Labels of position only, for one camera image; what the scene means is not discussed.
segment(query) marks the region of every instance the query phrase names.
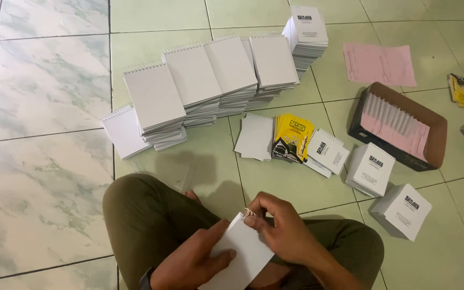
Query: leg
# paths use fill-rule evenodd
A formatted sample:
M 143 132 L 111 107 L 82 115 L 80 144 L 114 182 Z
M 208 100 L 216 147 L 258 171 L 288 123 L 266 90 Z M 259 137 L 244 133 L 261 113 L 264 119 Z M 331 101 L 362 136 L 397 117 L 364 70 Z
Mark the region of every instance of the leg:
M 220 220 L 209 210 L 150 175 L 114 181 L 103 197 L 110 244 L 129 290 L 196 230 Z
M 334 258 L 363 284 L 372 287 L 383 263 L 384 244 L 379 234 L 365 224 L 348 219 L 304 220 L 315 238 Z M 283 289 L 317 284 L 305 267 L 290 275 Z

